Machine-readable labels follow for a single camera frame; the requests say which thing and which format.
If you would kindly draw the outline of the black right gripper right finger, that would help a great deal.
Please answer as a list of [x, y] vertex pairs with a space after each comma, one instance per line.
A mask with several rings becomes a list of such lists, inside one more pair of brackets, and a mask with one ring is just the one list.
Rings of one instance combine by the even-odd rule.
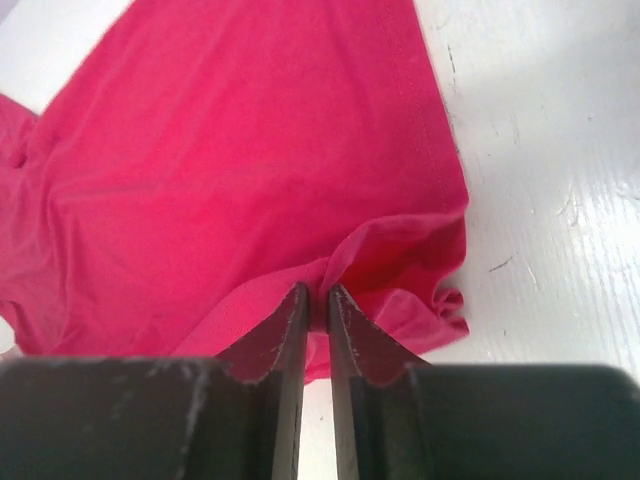
[[342, 479], [635, 479], [639, 387], [599, 365], [432, 365], [329, 294]]

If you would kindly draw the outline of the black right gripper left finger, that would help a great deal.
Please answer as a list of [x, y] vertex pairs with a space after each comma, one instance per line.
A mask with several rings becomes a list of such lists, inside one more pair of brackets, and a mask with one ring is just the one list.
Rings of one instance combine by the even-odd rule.
[[294, 479], [309, 294], [215, 356], [1, 367], [5, 479]]

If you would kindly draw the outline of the pink t shirt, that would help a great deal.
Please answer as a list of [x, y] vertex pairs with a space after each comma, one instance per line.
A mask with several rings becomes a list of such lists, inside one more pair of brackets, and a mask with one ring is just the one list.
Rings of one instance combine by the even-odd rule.
[[467, 334], [468, 204], [410, 1], [136, 1], [41, 114], [1, 101], [1, 314], [32, 356], [215, 355], [307, 284]]

